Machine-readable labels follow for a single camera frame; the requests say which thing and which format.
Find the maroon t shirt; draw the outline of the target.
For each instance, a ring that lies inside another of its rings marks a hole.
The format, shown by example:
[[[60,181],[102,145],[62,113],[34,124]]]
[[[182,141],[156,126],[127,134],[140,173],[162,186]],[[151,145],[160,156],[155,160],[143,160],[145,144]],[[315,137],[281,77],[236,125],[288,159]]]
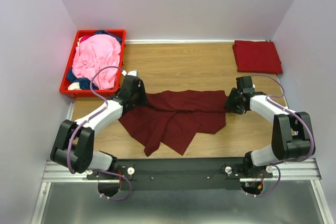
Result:
[[[196,133],[215,134],[226,125],[223,90],[147,94],[148,104],[123,115],[119,122],[150,156],[165,144],[183,155]]]

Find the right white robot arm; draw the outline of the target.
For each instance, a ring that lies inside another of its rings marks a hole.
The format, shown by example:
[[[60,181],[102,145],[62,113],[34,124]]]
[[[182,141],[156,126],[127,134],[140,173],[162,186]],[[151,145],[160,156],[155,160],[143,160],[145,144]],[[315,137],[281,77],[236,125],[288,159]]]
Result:
[[[302,162],[316,151],[310,115],[296,112],[275,102],[273,96],[257,92],[252,76],[236,78],[224,108],[242,115],[253,111],[272,123],[271,144],[245,154],[236,168],[252,178],[260,170],[284,162]]]

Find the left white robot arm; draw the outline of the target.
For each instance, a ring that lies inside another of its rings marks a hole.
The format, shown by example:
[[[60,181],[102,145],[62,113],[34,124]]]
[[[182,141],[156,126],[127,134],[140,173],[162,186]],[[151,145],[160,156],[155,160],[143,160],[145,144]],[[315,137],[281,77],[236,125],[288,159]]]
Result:
[[[109,124],[132,109],[146,105],[143,81],[126,75],[119,91],[85,117],[75,121],[64,120],[59,127],[51,149],[51,161],[74,173],[98,170],[104,179],[112,179],[117,172],[117,158],[104,152],[95,152],[95,137]]]

